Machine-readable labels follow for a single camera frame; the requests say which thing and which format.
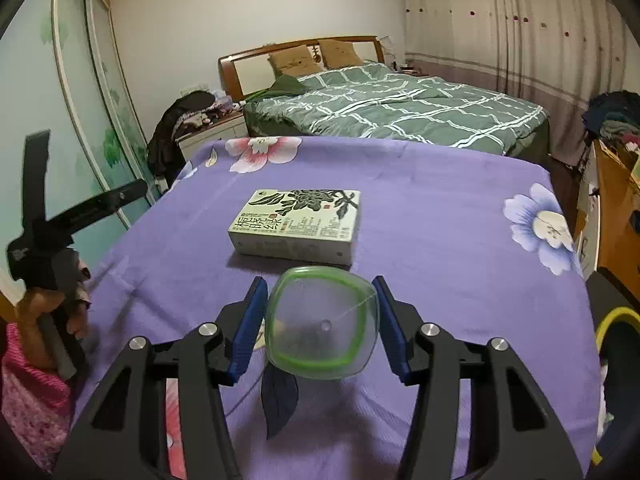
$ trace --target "pink flower print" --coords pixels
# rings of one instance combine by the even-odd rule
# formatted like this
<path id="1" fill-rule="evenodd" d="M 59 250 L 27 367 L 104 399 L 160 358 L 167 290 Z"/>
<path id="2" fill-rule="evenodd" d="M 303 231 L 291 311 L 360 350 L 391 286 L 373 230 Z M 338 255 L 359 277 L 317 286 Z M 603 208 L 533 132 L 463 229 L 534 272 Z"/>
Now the pink flower print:
<path id="1" fill-rule="evenodd" d="M 229 168 L 229 171 L 249 173 L 260 170 L 267 160 L 273 164 L 284 164 L 294 159 L 298 146 L 302 142 L 299 137 L 243 137 L 229 139 L 225 148 L 231 156 L 241 155 Z"/>

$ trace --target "yellow trim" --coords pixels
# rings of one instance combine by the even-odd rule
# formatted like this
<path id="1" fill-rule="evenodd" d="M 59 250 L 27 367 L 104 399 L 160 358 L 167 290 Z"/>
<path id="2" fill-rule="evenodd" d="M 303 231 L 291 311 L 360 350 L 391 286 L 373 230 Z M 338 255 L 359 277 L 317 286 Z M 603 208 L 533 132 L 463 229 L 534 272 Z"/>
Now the yellow trim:
<path id="1" fill-rule="evenodd" d="M 602 349 L 604 336 L 607 334 L 609 327 L 611 327 L 615 322 L 629 323 L 629 325 L 633 326 L 640 333 L 640 314 L 628 306 L 619 306 L 614 308 L 600 322 L 600 325 L 598 325 L 598 329 L 596 330 L 596 347 L 598 348 L 598 354 L 600 354 L 600 350 Z M 591 462 L 593 462 L 593 465 L 598 465 L 601 461 L 602 456 L 594 447 L 593 452 L 591 453 Z"/>

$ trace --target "clear plastic container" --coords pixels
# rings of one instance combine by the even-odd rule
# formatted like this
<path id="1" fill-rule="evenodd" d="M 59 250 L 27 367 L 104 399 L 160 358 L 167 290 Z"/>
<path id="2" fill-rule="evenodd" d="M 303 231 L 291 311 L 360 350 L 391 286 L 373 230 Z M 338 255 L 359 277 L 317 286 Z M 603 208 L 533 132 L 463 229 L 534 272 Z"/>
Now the clear plastic container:
<path id="1" fill-rule="evenodd" d="M 271 292 L 265 314 L 270 361 L 310 379 L 357 374 L 378 337 L 378 296 L 373 285 L 334 267 L 296 267 Z"/>

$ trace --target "brown pillow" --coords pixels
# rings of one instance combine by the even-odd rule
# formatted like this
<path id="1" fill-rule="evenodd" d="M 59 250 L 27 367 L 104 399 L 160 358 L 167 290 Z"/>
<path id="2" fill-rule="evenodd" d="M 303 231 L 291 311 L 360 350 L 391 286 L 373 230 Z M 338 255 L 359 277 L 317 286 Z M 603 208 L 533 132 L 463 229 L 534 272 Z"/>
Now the brown pillow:
<path id="1" fill-rule="evenodd" d="M 363 60 L 353 48 L 353 43 L 337 40 L 320 40 L 320 52 L 327 68 L 344 68 L 346 66 L 362 66 Z"/>
<path id="2" fill-rule="evenodd" d="M 305 45 L 271 52 L 269 61 L 277 72 L 293 77 L 322 72 L 322 67 L 314 61 Z"/>

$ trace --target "beige curtain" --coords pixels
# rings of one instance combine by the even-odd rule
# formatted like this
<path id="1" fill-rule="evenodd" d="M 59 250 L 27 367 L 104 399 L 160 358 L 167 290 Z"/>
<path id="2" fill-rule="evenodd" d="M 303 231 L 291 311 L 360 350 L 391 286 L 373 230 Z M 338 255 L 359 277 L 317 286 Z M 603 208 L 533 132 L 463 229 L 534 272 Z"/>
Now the beige curtain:
<path id="1" fill-rule="evenodd" d="M 589 99 L 623 86 L 628 42 L 609 0 L 406 0 L 407 59 L 542 105 L 551 154 L 572 166 Z"/>

